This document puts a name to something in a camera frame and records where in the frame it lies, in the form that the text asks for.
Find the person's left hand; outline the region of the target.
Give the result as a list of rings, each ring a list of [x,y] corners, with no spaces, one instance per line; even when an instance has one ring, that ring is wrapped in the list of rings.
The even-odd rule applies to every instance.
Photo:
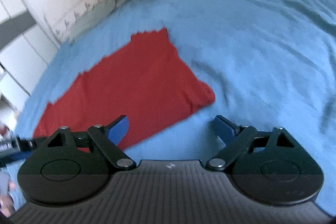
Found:
[[[13,198],[10,192],[15,188],[15,183],[11,180],[7,172],[1,171],[1,213],[5,217],[10,217],[15,212]]]

